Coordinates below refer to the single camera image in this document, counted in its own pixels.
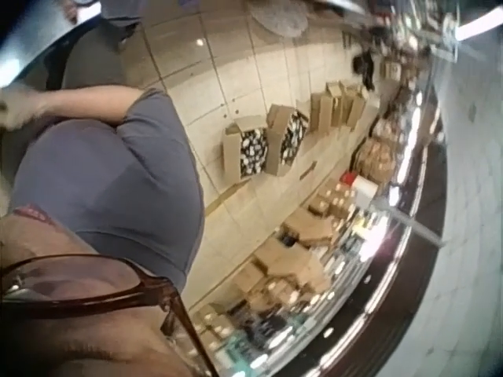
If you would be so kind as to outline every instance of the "person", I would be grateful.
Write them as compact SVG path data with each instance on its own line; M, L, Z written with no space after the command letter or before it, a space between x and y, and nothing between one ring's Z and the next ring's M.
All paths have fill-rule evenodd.
M103 20L75 44L62 90L0 90L0 171L12 178L0 368L216 375L179 294L204 231L195 159L169 96L126 85L109 32Z
M374 76L374 61L370 49L367 49L362 54L363 60L363 85L369 92L373 92L376 88L373 84Z
M79 4L84 6L92 4L95 0L75 1L58 0L61 11L68 21L77 22L79 14ZM101 0L100 19L91 21L90 27L96 23L108 25L108 39L111 46L117 48L117 53L123 49L127 40L133 36L141 17L145 11L146 0ZM58 43L50 53L44 58L44 65L47 70L46 88L48 90L59 90L62 87L63 74L66 67L66 61L73 46L82 37L81 31L74 31L63 41Z

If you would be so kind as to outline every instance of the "brown eyeglass frame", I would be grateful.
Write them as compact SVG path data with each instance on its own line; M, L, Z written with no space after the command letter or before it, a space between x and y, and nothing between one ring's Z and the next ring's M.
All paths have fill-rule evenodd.
M125 263L132 268L140 283L126 291L102 295L93 298L83 298L64 301L48 302L2 302L2 316L13 317L16 320L40 320L62 319L69 317L84 317L95 314L109 313L121 309L138 308L145 306L161 306L167 312L166 319L161 326L164 333L170 333L169 328L173 325L173 314L182 323L182 326L191 337L197 352L202 356L211 377L219 377L219 374L211 362L209 355L200 341L199 335L189 318L187 310L183 306L182 298L171 280L166 277L150 276L128 259L113 258L99 254L61 254L48 255L25 259L0 270L0 276L5 276L23 265L43 259L56 258L104 258Z

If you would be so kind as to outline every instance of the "gray shirt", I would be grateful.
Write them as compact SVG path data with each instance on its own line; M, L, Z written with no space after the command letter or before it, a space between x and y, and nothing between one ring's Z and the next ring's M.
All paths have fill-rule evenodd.
M183 289L200 246L204 203L171 99L150 90L116 129L66 120L30 146L10 202L33 204L97 252L129 258Z

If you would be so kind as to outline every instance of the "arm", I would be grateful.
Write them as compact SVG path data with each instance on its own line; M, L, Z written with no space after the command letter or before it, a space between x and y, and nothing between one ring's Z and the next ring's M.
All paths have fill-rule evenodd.
M97 119L119 125L143 94L128 86L93 86L76 90L40 93L44 115L70 119Z

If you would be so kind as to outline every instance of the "eyeglasses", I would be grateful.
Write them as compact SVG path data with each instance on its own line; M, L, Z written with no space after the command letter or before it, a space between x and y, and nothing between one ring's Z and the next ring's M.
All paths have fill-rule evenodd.
M161 331L191 369L218 377L182 299L165 277L134 263L95 254L31 258L1 271L2 317L15 320L85 317L159 306L167 315Z

